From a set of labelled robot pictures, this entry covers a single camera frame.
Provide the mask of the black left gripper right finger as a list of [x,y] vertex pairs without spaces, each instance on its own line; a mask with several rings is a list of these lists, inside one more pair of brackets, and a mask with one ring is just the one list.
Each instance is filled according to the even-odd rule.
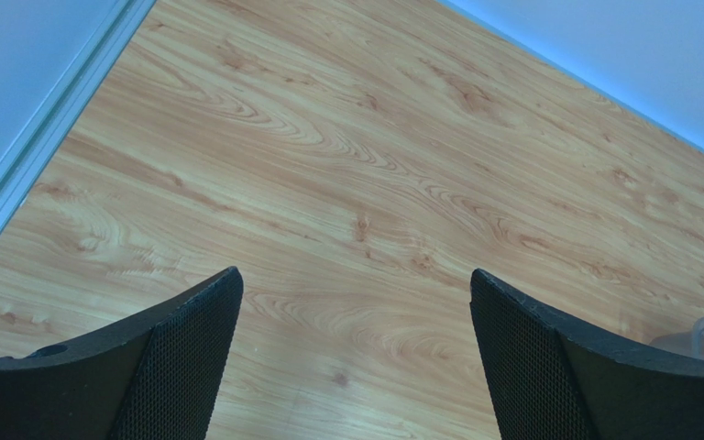
[[704,359],[616,335],[483,269],[470,313],[504,439],[704,439]]

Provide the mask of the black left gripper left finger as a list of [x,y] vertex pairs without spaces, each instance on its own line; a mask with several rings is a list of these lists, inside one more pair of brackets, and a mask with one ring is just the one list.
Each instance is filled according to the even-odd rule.
[[243,298],[234,267],[90,333],[0,357],[0,439],[203,439]]

